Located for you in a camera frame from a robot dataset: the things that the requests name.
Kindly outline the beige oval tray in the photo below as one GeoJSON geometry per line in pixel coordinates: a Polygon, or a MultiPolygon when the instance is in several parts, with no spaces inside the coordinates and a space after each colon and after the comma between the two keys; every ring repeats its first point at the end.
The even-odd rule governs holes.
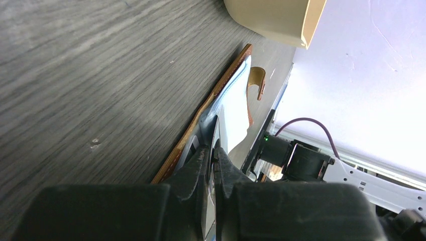
{"type": "Polygon", "coordinates": [[[308,49],[326,0],[226,0],[232,19],[268,39],[308,49]]]}

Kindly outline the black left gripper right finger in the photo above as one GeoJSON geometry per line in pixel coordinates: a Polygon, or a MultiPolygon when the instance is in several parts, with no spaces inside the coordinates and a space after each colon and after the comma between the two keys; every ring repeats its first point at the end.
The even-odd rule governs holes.
{"type": "Polygon", "coordinates": [[[251,181],[215,143],[217,240],[387,239],[356,187],[322,180],[337,164],[329,156],[286,140],[261,140],[254,154],[282,166],[284,180],[251,181]]]}

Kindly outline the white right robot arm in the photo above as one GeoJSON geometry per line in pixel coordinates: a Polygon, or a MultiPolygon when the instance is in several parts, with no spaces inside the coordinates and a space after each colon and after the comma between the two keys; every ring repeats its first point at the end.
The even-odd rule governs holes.
{"type": "Polygon", "coordinates": [[[268,181],[263,167],[271,165],[279,181],[354,185],[374,204],[390,240],[425,240],[425,190],[383,175],[372,166],[342,161],[329,131],[332,155],[297,139],[283,139],[268,129],[274,115],[271,110],[242,164],[242,172],[251,180],[268,181]]]}

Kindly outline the thin white card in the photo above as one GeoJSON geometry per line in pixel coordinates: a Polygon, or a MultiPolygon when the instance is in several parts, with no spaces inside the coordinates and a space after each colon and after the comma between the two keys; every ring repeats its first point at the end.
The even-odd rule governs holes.
{"type": "Polygon", "coordinates": [[[210,160],[208,167],[208,181],[207,181],[207,208],[206,208],[206,228],[208,228],[204,240],[216,240],[216,191],[215,191],[215,149],[220,147],[220,121],[216,115],[212,122],[214,129],[212,130],[210,160]]]}

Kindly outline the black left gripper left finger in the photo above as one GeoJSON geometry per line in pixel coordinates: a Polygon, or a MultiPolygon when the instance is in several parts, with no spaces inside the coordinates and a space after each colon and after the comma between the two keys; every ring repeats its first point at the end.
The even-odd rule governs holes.
{"type": "Polygon", "coordinates": [[[210,147],[159,184],[43,189],[12,240],[203,240],[210,147]]]}

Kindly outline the orange leather card holder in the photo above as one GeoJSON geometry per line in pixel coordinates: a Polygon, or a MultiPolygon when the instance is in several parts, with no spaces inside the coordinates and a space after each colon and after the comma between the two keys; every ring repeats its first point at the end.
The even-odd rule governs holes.
{"type": "Polygon", "coordinates": [[[181,169],[199,146],[213,146],[220,140],[229,153],[246,137],[253,124],[248,89],[256,86],[257,99],[261,100],[266,75],[263,68],[252,66],[252,50],[252,44],[247,44],[216,83],[153,178],[153,184],[165,181],[181,169]]]}

